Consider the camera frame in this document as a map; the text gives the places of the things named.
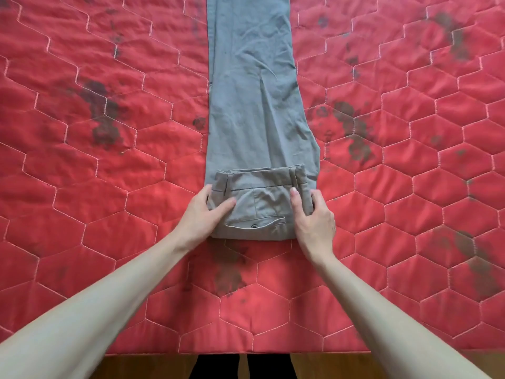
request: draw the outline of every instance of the black leggings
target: black leggings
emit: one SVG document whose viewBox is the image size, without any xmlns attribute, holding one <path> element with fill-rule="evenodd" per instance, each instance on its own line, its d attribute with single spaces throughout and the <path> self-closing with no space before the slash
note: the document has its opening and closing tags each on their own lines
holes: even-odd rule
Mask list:
<svg viewBox="0 0 505 379">
<path fill-rule="evenodd" d="M 189 379 L 237 379 L 238 354 L 199 355 Z M 296 379 L 289 354 L 248 354 L 250 379 Z"/>
</svg>

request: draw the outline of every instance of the red fabric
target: red fabric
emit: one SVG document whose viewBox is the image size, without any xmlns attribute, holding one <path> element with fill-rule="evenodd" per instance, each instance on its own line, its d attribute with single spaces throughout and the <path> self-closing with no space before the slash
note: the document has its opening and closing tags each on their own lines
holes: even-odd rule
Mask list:
<svg viewBox="0 0 505 379">
<path fill-rule="evenodd" d="M 453 346 L 504 348 L 505 0 L 291 1 L 335 255 Z M 205 0 L 0 0 L 0 341 L 177 224 L 207 77 Z M 208 240 L 109 352 L 362 350 L 295 241 Z"/>
</svg>

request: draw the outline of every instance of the wooden floor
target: wooden floor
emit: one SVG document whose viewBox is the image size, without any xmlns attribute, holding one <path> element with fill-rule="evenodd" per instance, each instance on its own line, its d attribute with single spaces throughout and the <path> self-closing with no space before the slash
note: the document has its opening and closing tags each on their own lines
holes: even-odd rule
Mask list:
<svg viewBox="0 0 505 379">
<path fill-rule="evenodd" d="M 505 379 L 505 353 L 466 353 L 492 379 Z M 371 354 L 292 354 L 298 379 L 386 379 Z M 196 355 L 110 356 L 92 379 L 187 379 Z M 247 359 L 240 357 L 239 379 L 249 379 Z"/>
</svg>

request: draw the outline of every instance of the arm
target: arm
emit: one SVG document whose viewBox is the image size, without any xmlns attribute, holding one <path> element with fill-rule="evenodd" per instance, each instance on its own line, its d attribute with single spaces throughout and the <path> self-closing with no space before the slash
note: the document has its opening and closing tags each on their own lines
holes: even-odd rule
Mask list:
<svg viewBox="0 0 505 379">
<path fill-rule="evenodd" d="M 209 211 L 210 191 L 207 185 L 193 197 L 177 227 L 163 240 L 0 344 L 2 378 L 90 376 L 149 292 L 235 205 L 230 198 Z"/>
<path fill-rule="evenodd" d="M 312 197 L 315 209 L 312 215 L 306 216 L 300 195 L 291 191 L 296 237 L 388 376 L 398 379 L 489 378 L 335 258 L 333 213 L 320 191 L 312 191 Z"/>
</svg>

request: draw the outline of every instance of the wrinkled fabric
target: wrinkled fabric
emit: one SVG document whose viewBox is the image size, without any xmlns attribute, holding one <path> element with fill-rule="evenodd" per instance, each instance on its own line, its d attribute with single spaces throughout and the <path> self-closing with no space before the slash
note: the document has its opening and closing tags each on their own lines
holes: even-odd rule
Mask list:
<svg viewBox="0 0 505 379">
<path fill-rule="evenodd" d="M 294 238 L 289 189 L 311 213 L 320 151 L 296 81 L 289 0 L 207 0 L 207 16 L 209 208 L 237 198 L 212 235 Z"/>
</svg>

